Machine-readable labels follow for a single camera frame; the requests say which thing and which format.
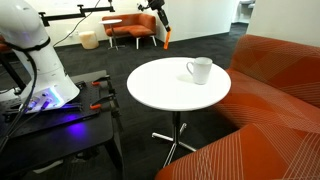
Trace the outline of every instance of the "mug handle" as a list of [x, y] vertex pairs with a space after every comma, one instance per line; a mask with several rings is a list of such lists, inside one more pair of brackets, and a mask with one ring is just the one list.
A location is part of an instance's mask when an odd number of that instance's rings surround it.
[[188, 63], [186, 64], [187, 70], [189, 71], [189, 73], [190, 73], [191, 75], [193, 75], [193, 72], [189, 69], [189, 64], [191, 64], [191, 65], [193, 66], [193, 62], [188, 62]]

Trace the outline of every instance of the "white round table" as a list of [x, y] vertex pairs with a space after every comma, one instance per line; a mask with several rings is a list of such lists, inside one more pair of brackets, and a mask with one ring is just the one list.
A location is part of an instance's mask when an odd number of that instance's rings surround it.
[[194, 58], [174, 57], [154, 60], [136, 68], [128, 77], [130, 94], [140, 103], [173, 112], [173, 137], [153, 133], [158, 137], [173, 141], [164, 166], [171, 161], [176, 146], [181, 145], [191, 151], [193, 147], [179, 141], [186, 127], [180, 127], [180, 112], [202, 109], [220, 101], [229, 92], [229, 75], [219, 66], [212, 64], [208, 82], [204, 85], [193, 83], [186, 64]]
[[[109, 20], [104, 20], [104, 21], [100, 21], [99, 22], [100, 24], [108, 24], [108, 25], [110, 25], [110, 29], [111, 29], [111, 32], [112, 32], [112, 38], [110, 40], [111, 47], [109, 49], [116, 48], [118, 50], [118, 48], [120, 48], [120, 47], [125, 47], [124, 45], [120, 45], [120, 46], [117, 45], [116, 35], [114, 33], [113, 26], [112, 26], [113, 24], [116, 24], [116, 23], [119, 23], [119, 22], [122, 22], [122, 19], [109, 19]], [[114, 39], [115, 46], [112, 46], [112, 39]]]

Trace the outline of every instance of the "chair leg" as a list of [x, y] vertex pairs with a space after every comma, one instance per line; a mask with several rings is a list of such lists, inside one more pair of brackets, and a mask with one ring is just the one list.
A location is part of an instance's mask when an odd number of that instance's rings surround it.
[[154, 38], [154, 36], [151, 36], [151, 37], [153, 39], [154, 46], [157, 46], [156, 39]]
[[109, 37], [110, 47], [112, 47], [112, 37]]
[[139, 49], [139, 39], [140, 39], [140, 37], [138, 37], [136, 40], [137, 41], [137, 49]]

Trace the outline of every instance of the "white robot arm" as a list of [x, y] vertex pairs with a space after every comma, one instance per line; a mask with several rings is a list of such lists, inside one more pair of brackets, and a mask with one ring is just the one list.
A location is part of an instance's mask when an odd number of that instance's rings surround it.
[[50, 38], [37, 13], [23, 0], [0, 0], [0, 34], [13, 45], [13, 51], [31, 76], [31, 81], [20, 94], [24, 102], [31, 89], [35, 74], [28, 53], [37, 69], [36, 85], [28, 105], [28, 112], [38, 112], [44, 103], [46, 110], [57, 109], [74, 99], [80, 90], [65, 72]]

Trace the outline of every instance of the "white mug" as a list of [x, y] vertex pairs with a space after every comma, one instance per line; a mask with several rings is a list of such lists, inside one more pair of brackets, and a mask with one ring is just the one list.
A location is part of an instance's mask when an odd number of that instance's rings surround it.
[[[189, 69], [189, 65], [193, 66], [193, 71]], [[212, 60], [207, 57], [198, 57], [194, 62], [187, 63], [187, 69], [193, 77], [193, 82], [196, 84], [206, 84], [210, 74]]]

